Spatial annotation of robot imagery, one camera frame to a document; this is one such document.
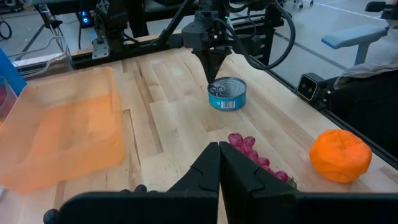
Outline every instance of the orange plastic bin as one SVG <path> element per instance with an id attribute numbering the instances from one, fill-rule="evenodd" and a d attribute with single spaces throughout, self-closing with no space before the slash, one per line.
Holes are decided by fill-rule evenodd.
<path id="1" fill-rule="evenodd" d="M 124 157 L 111 68 L 30 83 L 0 127 L 0 185 L 25 194 Z"/>

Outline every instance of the blue object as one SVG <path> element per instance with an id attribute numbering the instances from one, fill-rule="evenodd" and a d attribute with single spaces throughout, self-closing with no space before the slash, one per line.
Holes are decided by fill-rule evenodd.
<path id="1" fill-rule="evenodd" d="M 387 35 L 388 28 L 363 25 L 326 35 L 322 42 L 333 49 L 358 45 L 355 65 L 364 63 L 369 45 Z"/>
<path id="2" fill-rule="evenodd" d="M 21 77 L 7 55 L 0 49 L 0 75 L 3 76 L 17 96 L 26 86 L 26 81 Z"/>
<path id="3" fill-rule="evenodd" d="M 235 77 L 217 78 L 207 86 L 210 105 L 223 111 L 234 111 L 246 103 L 246 84 Z"/>

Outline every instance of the bunch of grapes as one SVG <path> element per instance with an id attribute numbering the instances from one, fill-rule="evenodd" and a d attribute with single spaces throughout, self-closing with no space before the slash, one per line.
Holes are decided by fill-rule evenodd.
<path id="1" fill-rule="evenodd" d="M 248 136 L 243 138 L 241 134 L 233 133 L 228 136 L 228 141 L 235 149 L 237 149 L 239 152 L 242 152 L 245 156 L 254 161 L 259 167 L 263 168 L 281 181 L 297 188 L 297 184 L 294 182 L 293 177 L 289 177 L 284 171 L 274 172 L 269 167 L 269 159 L 266 157 L 259 157 L 257 151 L 253 149 L 254 143 L 256 143 L 256 139 L 254 137 Z"/>

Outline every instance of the butcher block table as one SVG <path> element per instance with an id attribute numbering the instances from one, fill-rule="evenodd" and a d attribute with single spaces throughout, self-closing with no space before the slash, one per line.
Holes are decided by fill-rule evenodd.
<path id="1" fill-rule="evenodd" d="M 48 209 L 60 208 L 82 192 L 134 190 L 138 184 L 166 191 L 209 142 L 227 141 L 230 133 L 254 136 L 259 155 L 270 159 L 273 170 L 293 176 L 301 191 L 398 192 L 398 171 L 375 154 L 368 172 L 352 184 L 330 182 L 317 174 L 308 152 L 319 134 L 338 127 L 266 72 L 250 67 L 241 55 L 228 56 L 218 74 L 241 78 L 248 85 L 246 105 L 232 112 L 209 105 L 203 68 L 188 49 L 102 67 L 113 68 L 119 87 L 124 160 L 32 194 L 8 192 L 0 201 L 0 223 L 42 223 Z M 226 223 L 222 200 L 219 223 Z"/>

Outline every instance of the can lid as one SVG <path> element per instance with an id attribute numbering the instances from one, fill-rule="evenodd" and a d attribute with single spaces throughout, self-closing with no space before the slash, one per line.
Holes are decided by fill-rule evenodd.
<path id="1" fill-rule="evenodd" d="M 213 96 L 233 98 L 242 95 L 246 91 L 246 84 L 243 80 L 235 77 L 222 77 L 209 84 L 207 90 Z"/>

